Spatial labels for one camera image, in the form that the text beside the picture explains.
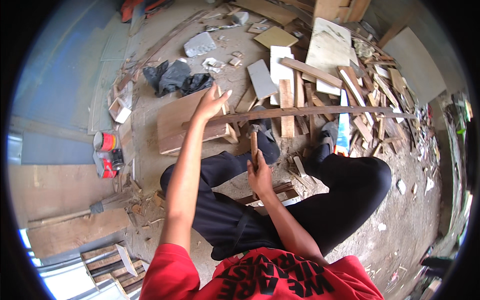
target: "black can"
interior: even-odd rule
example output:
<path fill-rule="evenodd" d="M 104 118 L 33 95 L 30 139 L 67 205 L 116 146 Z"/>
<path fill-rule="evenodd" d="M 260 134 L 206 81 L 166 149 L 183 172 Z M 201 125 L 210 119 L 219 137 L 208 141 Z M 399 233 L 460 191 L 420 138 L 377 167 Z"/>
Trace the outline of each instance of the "black can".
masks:
<path fill-rule="evenodd" d="M 113 149 L 110 151 L 110 157 L 112 158 L 113 170 L 118 171 L 125 165 L 125 162 L 123 162 L 123 153 L 121 149 Z"/>

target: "paint can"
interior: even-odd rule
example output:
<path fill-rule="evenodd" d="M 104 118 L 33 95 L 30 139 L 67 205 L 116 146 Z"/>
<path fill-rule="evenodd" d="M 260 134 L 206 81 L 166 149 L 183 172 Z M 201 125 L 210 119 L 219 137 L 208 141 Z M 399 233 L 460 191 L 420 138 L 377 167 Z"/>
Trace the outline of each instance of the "paint can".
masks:
<path fill-rule="evenodd" d="M 110 152 L 110 157 L 112 159 L 112 169 L 113 170 L 120 170 L 125 163 L 123 162 L 123 153 L 121 149 L 113 149 Z"/>
<path fill-rule="evenodd" d="M 96 151 L 108 152 L 117 148 L 118 145 L 119 140 L 114 134 L 98 131 L 93 137 L 93 148 Z"/>
<path fill-rule="evenodd" d="M 114 178 L 117 171 L 112 167 L 112 161 L 104 156 L 99 157 L 96 151 L 93 152 L 93 160 L 96 165 L 96 172 L 100 178 Z"/>

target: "red t-shirt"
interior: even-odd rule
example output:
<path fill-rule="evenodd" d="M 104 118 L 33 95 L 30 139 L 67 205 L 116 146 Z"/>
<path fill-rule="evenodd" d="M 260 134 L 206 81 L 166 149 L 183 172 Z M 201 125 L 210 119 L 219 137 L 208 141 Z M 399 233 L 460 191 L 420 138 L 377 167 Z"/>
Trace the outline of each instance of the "red t-shirt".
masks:
<path fill-rule="evenodd" d="M 321 267 L 290 252 L 258 248 L 223 260 L 202 289 L 187 251 L 162 244 L 145 275 L 140 300 L 383 299 L 356 256 Z"/>

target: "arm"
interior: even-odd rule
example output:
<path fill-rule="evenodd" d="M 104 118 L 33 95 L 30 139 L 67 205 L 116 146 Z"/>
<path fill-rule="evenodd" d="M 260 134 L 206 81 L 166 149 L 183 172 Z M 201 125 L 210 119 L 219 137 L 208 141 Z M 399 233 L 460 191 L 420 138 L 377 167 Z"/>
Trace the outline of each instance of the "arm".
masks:
<path fill-rule="evenodd" d="M 200 100 L 192 116 L 166 195 L 167 208 L 160 244 L 169 243 L 182 246 L 188 254 L 190 254 L 190 230 L 195 216 L 200 180 L 200 160 L 205 125 L 211 117 L 218 113 L 222 104 L 232 93 L 229 90 L 219 99 L 214 99 L 216 89 L 217 85 L 213 83 Z"/>
<path fill-rule="evenodd" d="M 260 150 L 257 157 L 256 172 L 252 163 L 247 162 L 248 182 L 265 205 L 285 249 L 321 266 L 328 265 L 315 240 L 283 206 L 273 191 L 272 172 Z"/>

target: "hand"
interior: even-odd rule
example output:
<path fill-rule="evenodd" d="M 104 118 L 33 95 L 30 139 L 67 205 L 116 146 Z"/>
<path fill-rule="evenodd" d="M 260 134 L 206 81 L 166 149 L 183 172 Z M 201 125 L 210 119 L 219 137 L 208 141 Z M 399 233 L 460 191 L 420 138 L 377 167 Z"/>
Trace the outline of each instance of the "hand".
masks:
<path fill-rule="evenodd" d="M 253 163 L 247 161 L 248 183 L 260 199 L 265 199 L 268 194 L 275 194 L 272 186 L 272 171 L 265 162 L 264 154 L 260 149 L 257 153 L 258 169 L 253 170 Z"/>
<path fill-rule="evenodd" d="M 215 91 L 218 89 L 217 84 L 213 82 L 212 87 L 200 99 L 192 119 L 200 119 L 201 121 L 208 121 L 211 117 L 216 115 L 222 108 L 222 104 L 230 97 L 232 90 L 228 90 L 223 95 L 215 99 Z"/>

